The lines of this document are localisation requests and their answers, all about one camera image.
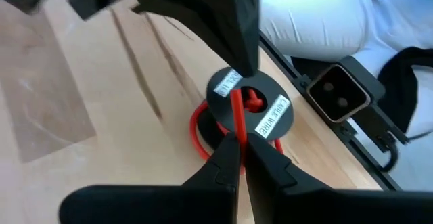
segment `black device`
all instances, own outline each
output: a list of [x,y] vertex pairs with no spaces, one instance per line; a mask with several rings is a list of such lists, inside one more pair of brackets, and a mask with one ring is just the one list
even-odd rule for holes
[[[30,12],[39,0],[7,1]],[[70,0],[84,18],[112,1]],[[178,19],[241,75],[256,74],[258,0],[138,1],[141,5],[135,11]],[[332,189],[255,134],[248,134],[243,157],[256,223],[433,222],[431,193]],[[182,186],[86,187],[62,202],[60,222],[236,223],[240,160],[239,143],[228,133],[208,162]]]

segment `wire spool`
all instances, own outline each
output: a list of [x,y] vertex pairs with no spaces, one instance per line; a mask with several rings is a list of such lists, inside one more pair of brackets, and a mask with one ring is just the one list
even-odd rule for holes
[[287,93],[261,71],[253,77],[242,78],[235,70],[224,68],[209,80],[206,101],[191,118],[191,137],[201,157],[207,159],[210,154],[201,146],[196,127],[203,140],[214,150],[225,134],[235,131],[229,96],[232,89],[242,91],[247,132],[255,133],[266,141],[274,141],[282,153],[279,138],[289,131],[294,120],[293,105]]

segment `wood grain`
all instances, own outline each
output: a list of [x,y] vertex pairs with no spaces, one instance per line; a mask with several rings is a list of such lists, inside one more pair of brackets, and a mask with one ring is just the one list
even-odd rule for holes
[[[22,162],[1,94],[0,223],[56,223],[62,198],[80,187],[176,185],[203,165],[189,117],[208,79],[227,65],[176,20],[131,12],[135,3],[122,0],[83,22],[63,0],[47,0],[43,14],[58,42],[52,49],[66,58],[96,136]],[[294,104],[294,125],[281,139],[294,163],[332,187],[377,189],[263,51],[260,60]],[[244,177],[239,203],[239,222],[253,223]]]

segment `wooden table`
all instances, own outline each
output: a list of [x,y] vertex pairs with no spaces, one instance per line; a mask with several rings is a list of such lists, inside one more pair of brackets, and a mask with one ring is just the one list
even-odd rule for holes
[[[0,223],[57,223],[93,184],[178,185],[204,163],[188,122],[227,66],[171,18],[122,0],[83,22],[64,0],[34,16],[0,2]],[[294,105],[281,141],[294,164],[336,188],[377,189],[267,54],[260,69]],[[253,223],[241,178],[240,223]]]

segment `white label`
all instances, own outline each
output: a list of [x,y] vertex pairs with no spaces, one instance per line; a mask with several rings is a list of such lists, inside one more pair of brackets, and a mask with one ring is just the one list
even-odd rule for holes
[[230,70],[230,72],[225,76],[225,78],[215,87],[214,92],[221,95],[222,97],[227,97],[230,91],[237,85],[237,83],[242,79],[242,76],[238,74],[235,70]]
[[257,125],[256,132],[266,139],[289,106],[290,100],[286,99],[282,95],[279,95],[278,98],[273,102],[271,108],[269,108],[268,112]]

